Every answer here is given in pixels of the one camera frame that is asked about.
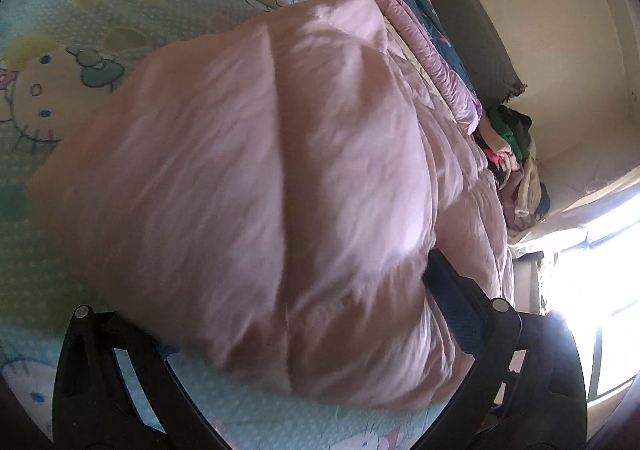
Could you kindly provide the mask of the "window with dark frame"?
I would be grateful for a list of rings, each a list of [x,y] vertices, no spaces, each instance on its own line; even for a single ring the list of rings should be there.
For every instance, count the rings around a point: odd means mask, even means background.
[[[639,373],[639,227],[554,255],[542,303],[576,342],[587,400]]]

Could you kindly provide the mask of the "cream curtain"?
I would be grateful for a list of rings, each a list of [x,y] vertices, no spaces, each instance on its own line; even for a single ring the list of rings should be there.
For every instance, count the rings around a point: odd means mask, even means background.
[[[563,251],[588,239],[588,225],[639,193],[639,168],[612,181],[600,190],[580,198],[562,211],[509,240],[512,259],[545,251]]]

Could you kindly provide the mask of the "light blue Hello Kitty sheet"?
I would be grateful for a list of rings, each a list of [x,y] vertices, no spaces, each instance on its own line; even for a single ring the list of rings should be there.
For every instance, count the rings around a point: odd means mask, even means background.
[[[24,418],[50,441],[55,368],[74,308],[108,305],[34,222],[26,185],[75,127],[99,112],[161,48],[226,33],[309,0],[2,0],[1,402],[4,424]],[[193,352],[186,378],[204,413],[227,422],[213,398],[233,376]]]

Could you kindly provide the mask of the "dark green headboard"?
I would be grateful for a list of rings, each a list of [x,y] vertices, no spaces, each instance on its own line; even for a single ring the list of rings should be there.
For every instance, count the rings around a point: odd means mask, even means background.
[[[483,107],[522,95],[526,84],[480,0],[431,1]]]

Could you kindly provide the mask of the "pink quilted jacket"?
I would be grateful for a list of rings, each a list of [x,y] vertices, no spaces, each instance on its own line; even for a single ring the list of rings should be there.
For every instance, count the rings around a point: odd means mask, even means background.
[[[146,57],[30,177],[108,305],[252,386],[422,409],[472,359],[422,276],[510,297],[494,177],[374,0],[309,0]]]

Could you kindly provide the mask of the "pile of mixed clothes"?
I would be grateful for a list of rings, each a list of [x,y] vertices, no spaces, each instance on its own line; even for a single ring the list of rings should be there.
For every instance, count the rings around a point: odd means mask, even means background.
[[[540,223],[551,205],[539,175],[532,124],[528,115],[497,105],[484,111],[474,133],[494,174],[506,225],[514,233]]]

